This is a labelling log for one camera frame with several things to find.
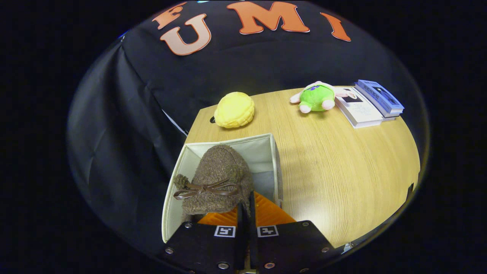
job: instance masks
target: brown ribbon bow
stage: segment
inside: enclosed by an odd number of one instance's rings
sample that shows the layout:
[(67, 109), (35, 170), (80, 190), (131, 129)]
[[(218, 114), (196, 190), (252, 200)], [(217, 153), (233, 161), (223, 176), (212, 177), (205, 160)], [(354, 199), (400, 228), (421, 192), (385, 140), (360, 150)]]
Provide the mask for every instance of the brown ribbon bow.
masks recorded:
[[(200, 185), (187, 184), (189, 189), (182, 189), (182, 190), (176, 191), (176, 193), (174, 193), (173, 197), (176, 198), (176, 200), (181, 200), (181, 199), (186, 199), (189, 197), (199, 195), (205, 191), (208, 191), (208, 192), (213, 193), (213, 194), (223, 195), (223, 196), (235, 195), (239, 192), (239, 190), (242, 189), (242, 186), (237, 185), (237, 184), (224, 184), (229, 179), (230, 178), (227, 178), (227, 179), (221, 180), (219, 182), (216, 182), (216, 183), (210, 184), (210, 185), (201, 185), (200, 186)], [(233, 191), (218, 190), (219, 188), (222, 188), (225, 186), (236, 186), (237, 189), (235, 189)]]

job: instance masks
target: blue book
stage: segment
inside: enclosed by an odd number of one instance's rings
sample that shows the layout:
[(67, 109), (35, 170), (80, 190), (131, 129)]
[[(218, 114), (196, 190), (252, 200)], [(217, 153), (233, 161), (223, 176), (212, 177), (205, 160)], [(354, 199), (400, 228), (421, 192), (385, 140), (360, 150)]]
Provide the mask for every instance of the blue book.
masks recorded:
[(402, 104), (383, 86), (377, 82), (359, 80), (356, 87), (384, 117), (399, 116), (404, 107)]

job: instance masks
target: white book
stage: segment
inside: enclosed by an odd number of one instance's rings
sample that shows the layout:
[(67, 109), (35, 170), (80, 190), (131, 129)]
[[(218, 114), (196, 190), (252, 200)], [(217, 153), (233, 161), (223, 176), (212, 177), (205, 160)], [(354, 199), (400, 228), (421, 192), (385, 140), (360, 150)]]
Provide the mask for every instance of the white book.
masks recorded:
[(382, 114), (354, 87), (335, 87), (345, 90), (348, 97), (336, 97), (335, 104), (354, 128), (380, 125)]

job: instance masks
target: wooden table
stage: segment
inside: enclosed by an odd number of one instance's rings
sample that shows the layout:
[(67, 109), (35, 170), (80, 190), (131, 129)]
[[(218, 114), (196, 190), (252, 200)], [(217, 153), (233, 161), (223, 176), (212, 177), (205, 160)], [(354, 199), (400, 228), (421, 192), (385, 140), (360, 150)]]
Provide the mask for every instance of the wooden table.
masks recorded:
[(204, 108), (186, 143), (272, 133), (281, 157), (282, 208), (296, 221), (312, 221), (338, 247), (404, 203), (408, 187), (417, 185), (418, 150), (401, 117), (354, 129), (338, 107), (302, 114), (289, 102), (301, 89), (252, 96), (254, 119), (236, 129), (210, 123), (216, 105)]

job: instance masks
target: orange letter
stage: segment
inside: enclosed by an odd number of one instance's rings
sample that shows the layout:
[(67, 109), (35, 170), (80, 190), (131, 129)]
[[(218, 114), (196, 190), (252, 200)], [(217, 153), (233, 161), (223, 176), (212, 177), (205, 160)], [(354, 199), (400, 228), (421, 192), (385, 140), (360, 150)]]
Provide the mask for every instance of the orange letter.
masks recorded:
[(271, 9), (266, 10), (252, 2), (242, 1), (226, 6), (227, 9), (233, 9), (237, 12), (242, 22), (243, 28), (241, 34), (259, 33), (264, 30), (263, 27), (255, 23), (259, 20), (271, 30), (276, 30), (281, 20), (284, 22), (282, 29), (286, 31), (309, 32), (309, 28), (303, 24), (301, 17), (296, 11), (296, 6), (291, 3), (274, 2)]
[(195, 42), (191, 44), (184, 43), (183, 39), (178, 33), (180, 27), (175, 27), (170, 31), (164, 33), (161, 36), (161, 41), (166, 41), (169, 49), (177, 55), (188, 55), (201, 50), (206, 45), (208, 45), (211, 39), (210, 30), (203, 20), (205, 17), (206, 14), (203, 13), (189, 19), (188, 21), (186, 21), (186, 23), (184, 23), (184, 25), (186, 26), (193, 26), (196, 34), (198, 34), (198, 39)]
[(330, 22), (333, 29), (332, 35), (335, 36), (335, 38), (342, 39), (343, 41), (347, 41), (347, 42), (352, 41), (350, 37), (348, 37), (348, 35), (345, 33), (345, 30), (341, 26), (340, 20), (326, 13), (320, 12), (320, 14), (325, 16)]
[(183, 10), (183, 7), (181, 7), (181, 6), (186, 4), (186, 3), (187, 2), (183, 2), (179, 5), (176, 5), (172, 8), (170, 8), (169, 10), (161, 13), (159, 16), (154, 18), (152, 20), (152, 22), (157, 21), (159, 23), (159, 26), (157, 27), (157, 29), (162, 29), (163, 27), (167, 26), (169, 23), (176, 20), (176, 18), (178, 18), (180, 16), (180, 14), (176, 14), (176, 15), (174, 15), (174, 14), (177, 12), (181, 12)]

